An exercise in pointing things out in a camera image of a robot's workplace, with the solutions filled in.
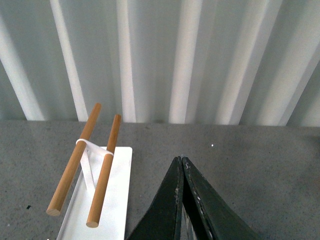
white corrugated panel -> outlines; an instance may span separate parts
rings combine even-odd
[[[320,127],[320,1],[0,1],[0,119]]]

gray concrete floor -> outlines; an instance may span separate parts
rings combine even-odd
[[[1,240],[57,237],[72,193],[62,216],[46,209],[83,126],[0,121]],[[105,146],[110,129],[90,140]],[[320,128],[123,123],[118,146],[133,148],[126,236],[184,155],[263,239],[320,239]]]

wooden rod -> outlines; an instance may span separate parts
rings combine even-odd
[[[92,112],[86,122],[84,129],[80,135],[80,139],[89,140],[91,133],[94,130],[96,125],[97,118],[99,116],[101,110],[101,104],[96,103],[92,109]],[[86,148],[86,143],[84,141],[78,141],[75,145],[72,155],[68,164],[65,167],[65,170],[62,174],[60,182],[56,187],[56,190],[53,194],[51,202],[46,210],[46,213],[51,216],[59,216],[61,213],[61,209],[66,200],[67,194],[69,192],[72,181],[76,175],[81,157]]]
[[[110,136],[109,136],[108,145],[106,148],[108,151],[112,153],[115,153],[120,121],[121,121],[121,116],[118,114],[115,115]],[[88,215],[88,219],[86,221],[86,225],[89,228],[96,228],[99,225],[101,211],[102,211],[102,207],[105,200],[105,195],[106,195],[106,190],[107,190],[107,185],[108,185],[108,180],[110,176],[113,159],[114,159],[114,156],[111,154],[106,154],[104,156],[99,179],[95,188],[90,212]]]

black plastic object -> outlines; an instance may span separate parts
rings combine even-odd
[[[127,240],[179,240],[182,205],[195,233],[189,235],[192,239],[261,239],[187,157],[175,157],[150,208]]]
[[[184,173],[175,157],[150,208],[127,240],[179,240],[181,232]]]
[[[260,240],[225,203],[193,163],[182,159],[183,206],[199,240]]]

white tray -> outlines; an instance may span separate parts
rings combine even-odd
[[[131,147],[116,147],[106,188],[99,226],[86,226],[92,196],[88,193],[81,171],[57,240],[123,240],[125,237],[130,172]],[[103,157],[89,154],[93,180],[97,184]]]

